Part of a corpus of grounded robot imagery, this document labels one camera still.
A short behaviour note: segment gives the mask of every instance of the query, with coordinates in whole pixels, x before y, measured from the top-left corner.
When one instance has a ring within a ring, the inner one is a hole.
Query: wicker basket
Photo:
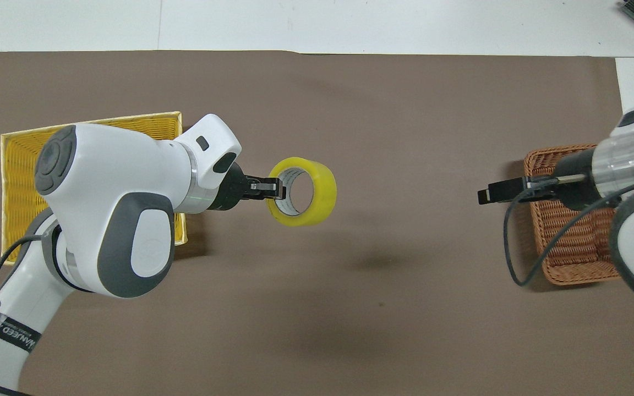
[[[86,122],[135,130],[157,140],[174,139],[183,132],[183,118],[178,111]],[[64,126],[2,135],[2,253],[25,234],[33,218],[48,206],[35,189],[33,168],[48,138]],[[176,213],[174,217],[176,245],[181,245],[187,241],[184,214]],[[10,255],[7,263],[13,263],[17,254],[18,249]]]
[[[542,148],[528,153],[525,174],[549,175],[559,158],[595,145]],[[538,254],[556,233],[578,213],[559,201],[537,201],[530,205]],[[544,276],[555,285],[575,285],[620,278],[611,263],[608,233],[615,211],[596,210],[576,223],[544,259]]]

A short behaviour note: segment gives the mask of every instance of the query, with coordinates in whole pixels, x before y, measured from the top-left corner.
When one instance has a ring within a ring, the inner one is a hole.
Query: brown paper backdrop
[[[528,151],[607,136],[612,59],[0,53],[0,133],[169,110],[220,115],[247,173],[328,165],[332,216],[286,228],[242,202],[192,217],[206,255],[134,301],[72,295],[24,391],[634,394],[629,289],[518,288],[504,206],[476,202]]]

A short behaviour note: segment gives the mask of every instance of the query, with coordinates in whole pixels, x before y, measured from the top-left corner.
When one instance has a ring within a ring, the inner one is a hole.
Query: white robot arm
[[[50,207],[17,242],[20,254],[0,288],[0,394],[23,394],[15,391],[23,364],[72,291],[136,298],[163,280],[173,261],[174,213],[289,200],[280,178],[244,175],[234,162],[240,152],[212,114],[174,140],[86,123],[48,140],[35,186]],[[336,199],[332,189],[323,219]]]
[[[593,208],[617,206],[609,246],[617,270],[634,291],[634,108],[624,114],[610,137],[596,148],[561,158],[552,175],[492,183],[479,191],[478,196],[479,204],[560,200],[571,210],[580,211],[576,220]],[[563,233],[564,229],[546,248],[534,271]],[[520,281],[510,271],[518,285],[525,285],[532,277],[530,274]]]

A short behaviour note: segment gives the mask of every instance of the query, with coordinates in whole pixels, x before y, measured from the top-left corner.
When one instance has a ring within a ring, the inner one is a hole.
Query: roll of tape
[[[290,199],[292,183],[302,173],[312,179],[312,202],[304,211],[298,211]],[[291,157],[277,163],[271,178],[279,178],[285,187],[284,200],[267,200],[271,214],[280,223],[290,227],[312,226],[328,218],[337,202],[337,182],[332,171],[319,162]]]

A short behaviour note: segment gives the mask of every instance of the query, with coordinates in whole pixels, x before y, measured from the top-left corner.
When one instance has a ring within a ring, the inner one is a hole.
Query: yellow basket
[[[183,116],[179,111],[85,122],[135,130],[156,140],[174,139],[183,133]],[[34,167],[48,138],[65,125],[2,135],[2,253],[25,234],[33,218],[48,206],[34,186]],[[186,243],[183,213],[176,213],[174,234],[176,245]],[[17,255],[18,249],[10,255],[7,264],[12,264]]]

